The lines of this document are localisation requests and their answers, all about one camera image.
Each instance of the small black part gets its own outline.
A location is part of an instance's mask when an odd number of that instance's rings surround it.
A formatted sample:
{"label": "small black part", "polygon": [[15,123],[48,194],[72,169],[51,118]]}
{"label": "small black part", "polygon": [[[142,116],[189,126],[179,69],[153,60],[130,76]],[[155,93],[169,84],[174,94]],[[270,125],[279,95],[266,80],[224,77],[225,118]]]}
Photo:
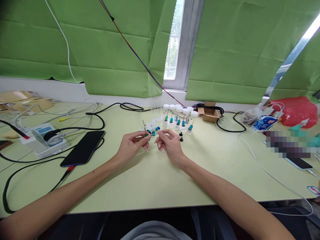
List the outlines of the small black part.
{"label": "small black part", "polygon": [[49,141],[50,138],[54,137],[56,134],[55,131],[50,131],[50,132],[47,132],[44,136],[43,136],[43,139],[45,141]]}

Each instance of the plastic bag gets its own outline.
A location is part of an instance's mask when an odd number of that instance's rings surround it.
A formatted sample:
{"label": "plastic bag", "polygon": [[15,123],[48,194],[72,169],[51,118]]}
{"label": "plastic bag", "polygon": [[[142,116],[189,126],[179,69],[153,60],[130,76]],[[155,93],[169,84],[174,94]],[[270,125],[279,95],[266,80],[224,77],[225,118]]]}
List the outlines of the plastic bag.
{"label": "plastic bag", "polygon": [[241,115],[241,121],[247,125],[253,125],[261,116],[262,110],[260,109],[261,103],[259,103],[255,108],[250,108],[246,110]]}
{"label": "plastic bag", "polygon": [[[318,123],[318,109],[307,97],[284,98],[270,101],[270,103],[282,102],[285,105],[283,110],[282,124],[293,127],[302,120],[309,118],[308,123],[302,128],[311,128]],[[274,110],[280,111],[277,105],[272,106]]]}

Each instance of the red cable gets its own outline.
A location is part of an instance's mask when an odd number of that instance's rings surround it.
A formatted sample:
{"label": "red cable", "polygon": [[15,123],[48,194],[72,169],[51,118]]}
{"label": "red cable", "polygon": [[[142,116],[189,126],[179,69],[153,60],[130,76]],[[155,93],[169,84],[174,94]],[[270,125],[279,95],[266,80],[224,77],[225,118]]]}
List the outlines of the red cable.
{"label": "red cable", "polygon": [[[103,3],[99,0],[99,2],[101,3],[101,5],[103,6],[103,8],[106,10],[106,12],[108,13],[109,17],[111,17],[111,15],[109,14],[108,10],[105,8],[105,6],[103,5]],[[116,25],[115,21],[113,20],[114,25],[116,26],[118,32],[121,34],[122,38],[126,41],[126,43],[128,44],[128,46],[132,49],[132,51],[138,56],[138,54],[133,50],[133,48],[131,47],[131,45],[128,43],[128,41],[126,40],[126,38],[122,35],[122,33],[120,32],[118,26]],[[144,66],[145,69],[148,71],[149,75],[158,83],[158,81],[151,75],[150,71],[147,69],[146,66]],[[181,102],[179,102],[174,96],[172,96],[170,93],[168,93],[161,85],[160,83],[158,83],[159,86],[162,88],[163,91],[165,91],[169,96],[171,96],[173,99],[175,99],[178,103],[180,103],[183,107],[185,107]]]}

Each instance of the black smartphone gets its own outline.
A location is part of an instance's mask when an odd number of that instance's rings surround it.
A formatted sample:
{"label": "black smartphone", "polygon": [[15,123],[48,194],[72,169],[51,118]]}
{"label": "black smartphone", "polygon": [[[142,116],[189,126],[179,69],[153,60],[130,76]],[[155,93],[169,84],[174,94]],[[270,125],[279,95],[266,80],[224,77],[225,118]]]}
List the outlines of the black smartphone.
{"label": "black smartphone", "polygon": [[85,164],[91,158],[105,131],[88,132],[62,161],[60,167]]}

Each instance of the green curtain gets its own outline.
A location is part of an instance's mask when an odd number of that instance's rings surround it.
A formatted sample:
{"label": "green curtain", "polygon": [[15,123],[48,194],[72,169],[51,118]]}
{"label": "green curtain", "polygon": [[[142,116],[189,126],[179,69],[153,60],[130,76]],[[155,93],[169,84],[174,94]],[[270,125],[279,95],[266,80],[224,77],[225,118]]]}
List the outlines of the green curtain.
{"label": "green curtain", "polygon": [[[105,0],[117,26],[160,84],[175,1]],[[89,94],[152,97],[161,89],[98,0],[49,1],[70,47],[70,63]],[[44,0],[13,0],[0,19],[0,75],[74,82],[67,48]]]}
{"label": "green curtain", "polygon": [[320,90],[320,30],[310,39],[297,59],[273,90],[270,99],[307,96],[313,103],[319,101],[312,95]]}
{"label": "green curtain", "polygon": [[207,0],[186,99],[260,103],[319,11],[318,0]]}

